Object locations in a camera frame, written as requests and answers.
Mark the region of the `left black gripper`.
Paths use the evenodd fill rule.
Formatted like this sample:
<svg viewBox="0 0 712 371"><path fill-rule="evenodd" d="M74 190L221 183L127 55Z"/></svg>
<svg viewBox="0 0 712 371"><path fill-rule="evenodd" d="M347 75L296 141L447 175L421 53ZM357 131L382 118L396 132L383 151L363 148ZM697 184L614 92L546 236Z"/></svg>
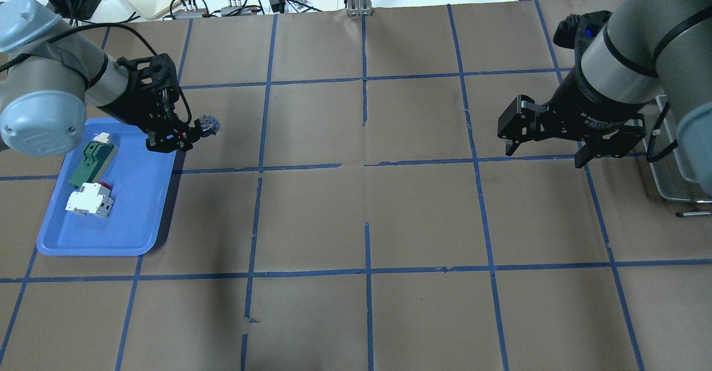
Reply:
<svg viewBox="0 0 712 371"><path fill-rule="evenodd" d="M175 112L180 100L176 67L168 54L128 60L120 57L117 64L127 69L125 91L114 101L114 116L128 125L148 130L146 148L168 154L189 151L191 141L207 137L207 117L199 117L185 126ZM172 130L163 136L160 131Z"/></svg>

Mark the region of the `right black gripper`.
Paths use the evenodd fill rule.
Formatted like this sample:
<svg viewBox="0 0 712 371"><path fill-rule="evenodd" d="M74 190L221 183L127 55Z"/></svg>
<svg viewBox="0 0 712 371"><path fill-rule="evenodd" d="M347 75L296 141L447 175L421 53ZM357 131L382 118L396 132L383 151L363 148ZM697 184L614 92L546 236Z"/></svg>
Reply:
<svg viewBox="0 0 712 371"><path fill-rule="evenodd" d="M572 70L548 105L516 96L498 118L497 137L505 141L506 156L513 156L528 141L583 141L574 157L575 168L581 169L595 158L622 158L643 140L645 121L638 114L642 106L610 99L595 90L581 70ZM548 133L543 124L547 113Z"/></svg>

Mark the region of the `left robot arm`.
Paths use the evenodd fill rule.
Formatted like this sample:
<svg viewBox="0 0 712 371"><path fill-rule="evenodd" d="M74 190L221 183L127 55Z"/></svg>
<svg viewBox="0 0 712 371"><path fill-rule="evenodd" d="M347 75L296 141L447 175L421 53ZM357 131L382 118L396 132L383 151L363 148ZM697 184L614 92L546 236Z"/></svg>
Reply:
<svg viewBox="0 0 712 371"><path fill-rule="evenodd" d="M71 27L36 0L2 4L2 150L31 156L60 156L81 142L91 105L146 135L150 151L189 151L216 135L215 117L182 120L176 103L186 103L169 55L149 47L149 56L114 58L84 31L117 27L140 42L146 39L120 23Z"/></svg>

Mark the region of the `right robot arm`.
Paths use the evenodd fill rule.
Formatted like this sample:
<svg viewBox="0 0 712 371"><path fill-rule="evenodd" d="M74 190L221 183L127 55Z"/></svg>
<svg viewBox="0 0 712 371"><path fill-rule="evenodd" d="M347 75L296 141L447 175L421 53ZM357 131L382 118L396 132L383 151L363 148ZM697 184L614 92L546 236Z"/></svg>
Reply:
<svg viewBox="0 0 712 371"><path fill-rule="evenodd" d="M627 155L644 138L641 108L663 92L676 117L676 142L710 193L711 0L623 0L615 11L570 14L554 44L575 64L551 99L517 96L498 118L513 156L528 141L582 142L575 166Z"/></svg>

